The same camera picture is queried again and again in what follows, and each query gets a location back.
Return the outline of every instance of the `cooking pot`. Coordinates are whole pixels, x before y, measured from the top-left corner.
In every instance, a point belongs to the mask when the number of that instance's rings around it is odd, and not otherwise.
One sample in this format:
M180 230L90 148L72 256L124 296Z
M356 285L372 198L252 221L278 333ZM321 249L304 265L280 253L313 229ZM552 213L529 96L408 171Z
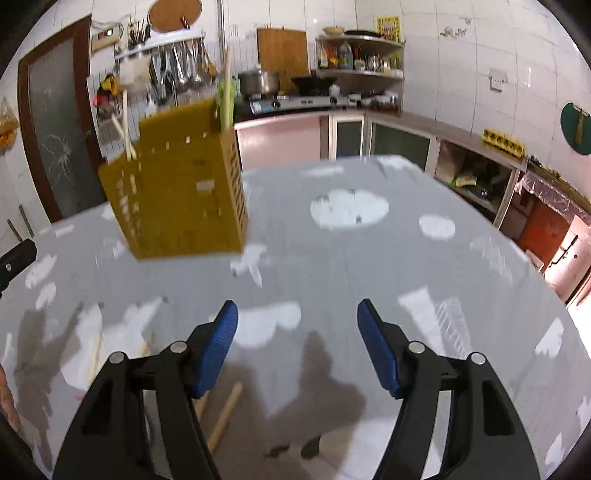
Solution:
M279 92L279 75L257 65L252 70L240 72L240 93L243 97L274 95Z

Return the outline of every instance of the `door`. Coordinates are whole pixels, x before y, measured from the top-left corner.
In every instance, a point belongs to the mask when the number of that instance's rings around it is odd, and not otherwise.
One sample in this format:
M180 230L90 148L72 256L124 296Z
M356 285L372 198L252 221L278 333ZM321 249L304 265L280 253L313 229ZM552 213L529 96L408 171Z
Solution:
M421 170L428 171L427 157L431 141L431 137L406 131L400 127L374 122L371 125L370 153L372 155L402 155L418 165Z
M90 17L70 25L18 65L18 111L31 176L54 223L100 205L104 162L86 91Z
M358 157L363 152L365 116L358 113L334 114L331 118L331 160Z

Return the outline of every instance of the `yellow utensil holder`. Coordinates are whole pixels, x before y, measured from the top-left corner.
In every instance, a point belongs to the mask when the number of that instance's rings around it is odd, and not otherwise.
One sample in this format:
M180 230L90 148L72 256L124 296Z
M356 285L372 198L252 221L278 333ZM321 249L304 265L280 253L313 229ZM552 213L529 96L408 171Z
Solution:
M203 100L142 120L137 160L99 177L136 258L242 251L248 213L233 128Z

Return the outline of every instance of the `kitchen cabinet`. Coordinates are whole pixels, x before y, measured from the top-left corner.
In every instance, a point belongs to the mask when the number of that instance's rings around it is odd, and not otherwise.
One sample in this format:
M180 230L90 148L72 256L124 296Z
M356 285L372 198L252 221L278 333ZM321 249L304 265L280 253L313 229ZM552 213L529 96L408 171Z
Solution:
M461 145L443 140L436 180L458 194L499 228L511 202L518 171Z
M370 155L401 155L433 175L439 150L435 136L381 121L371 121L368 129Z
M328 116L284 115L236 125L244 171L282 167L327 157Z
M358 157L363 151L363 128L365 115L358 113L334 114L331 117L331 138L329 158Z

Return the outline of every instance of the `table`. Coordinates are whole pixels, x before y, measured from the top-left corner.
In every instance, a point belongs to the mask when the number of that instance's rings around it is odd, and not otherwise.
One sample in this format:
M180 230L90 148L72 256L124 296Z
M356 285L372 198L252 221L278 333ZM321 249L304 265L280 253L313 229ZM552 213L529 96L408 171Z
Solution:
M247 172L243 183L243 254L137 261L108 205L35 238L37 262L1 300L0 353L44 472L109 353L159 352L226 299L239 329L202 422L207 435L244 384L215 453L226 480L372 476L400 402L380 387L358 332L366 297L440 355L483 352L542 476L560 463L591 416L591 361L564 305L485 218L396 156ZM152 454L166 475L153 403ZM429 469L448 411L442 394ZM303 460L301 445L318 435L323 456ZM264 457L278 445L289 448Z

